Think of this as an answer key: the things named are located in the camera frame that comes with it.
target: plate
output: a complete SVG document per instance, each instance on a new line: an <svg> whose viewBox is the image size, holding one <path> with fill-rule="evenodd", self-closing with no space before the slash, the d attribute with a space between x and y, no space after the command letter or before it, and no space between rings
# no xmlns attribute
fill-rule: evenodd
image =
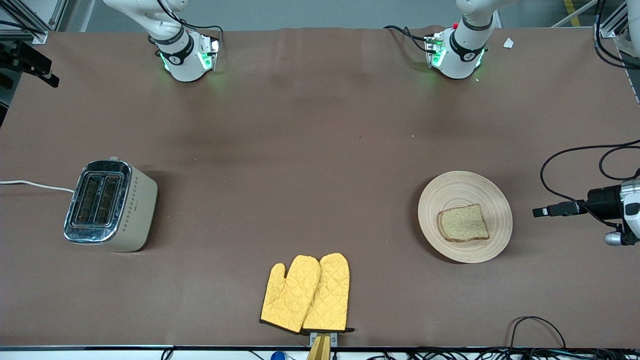
<svg viewBox="0 0 640 360"><path fill-rule="evenodd" d="M489 238L463 243L445 240L438 230L439 212L472 204L480 204ZM418 202L418 221L431 246L461 263L482 263L498 256L513 230L511 208L502 191L489 179L467 171L447 172L427 184Z"/></svg>

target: brown tabletop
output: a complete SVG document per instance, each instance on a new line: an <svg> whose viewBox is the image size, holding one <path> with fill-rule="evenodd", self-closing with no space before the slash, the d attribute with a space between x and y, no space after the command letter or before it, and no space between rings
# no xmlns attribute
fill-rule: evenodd
<svg viewBox="0 0 640 360"><path fill-rule="evenodd" d="M502 48L509 36L512 49ZM225 34L227 72L179 83L145 34L54 33L39 49L60 87L23 76L0 130L2 179L74 187L119 156L155 179L148 247L114 254L62 234L70 194L0 188L0 343L296 345L259 323L269 269L341 252L351 267L341 345L504 345L538 315L570 347L635 347L640 249L610 247L589 216L534 219L559 202L538 179L552 153L633 140L640 108L590 29L500 29L469 79L428 70L386 30ZM601 151L559 158L551 186L614 184ZM637 153L607 169L633 173ZM492 180L513 237L477 265L444 260L417 201L450 170ZM558 342L525 323L517 345Z"/></svg>

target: round beige plate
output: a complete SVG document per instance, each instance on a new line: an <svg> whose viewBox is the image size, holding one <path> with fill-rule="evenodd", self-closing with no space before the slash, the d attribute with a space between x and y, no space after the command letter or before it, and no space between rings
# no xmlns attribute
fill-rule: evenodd
<svg viewBox="0 0 640 360"><path fill-rule="evenodd" d="M471 204L480 204L489 239L464 243L445 240L438 230L438 213ZM424 188L418 203L418 220L431 246L461 263L493 259L507 246L513 230L511 208L502 191L487 178L466 171L442 174Z"/></svg>

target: slice of bread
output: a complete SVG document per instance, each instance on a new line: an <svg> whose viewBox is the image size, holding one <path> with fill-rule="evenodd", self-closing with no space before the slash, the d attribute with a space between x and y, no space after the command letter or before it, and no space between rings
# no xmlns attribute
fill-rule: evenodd
<svg viewBox="0 0 640 360"><path fill-rule="evenodd" d="M479 204L439 212L438 230L447 241L465 242L489 238Z"/></svg>

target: oven mitt thumb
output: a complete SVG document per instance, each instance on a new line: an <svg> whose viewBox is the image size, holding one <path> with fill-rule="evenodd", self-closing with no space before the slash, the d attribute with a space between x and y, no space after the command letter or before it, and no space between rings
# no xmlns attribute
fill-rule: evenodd
<svg viewBox="0 0 640 360"><path fill-rule="evenodd" d="M320 260L320 283L303 324L305 332L350 332L347 329L349 263L339 253Z"/></svg>
<svg viewBox="0 0 640 360"><path fill-rule="evenodd" d="M271 269L260 322L299 333L320 280L316 258L298 255L285 274L284 264Z"/></svg>

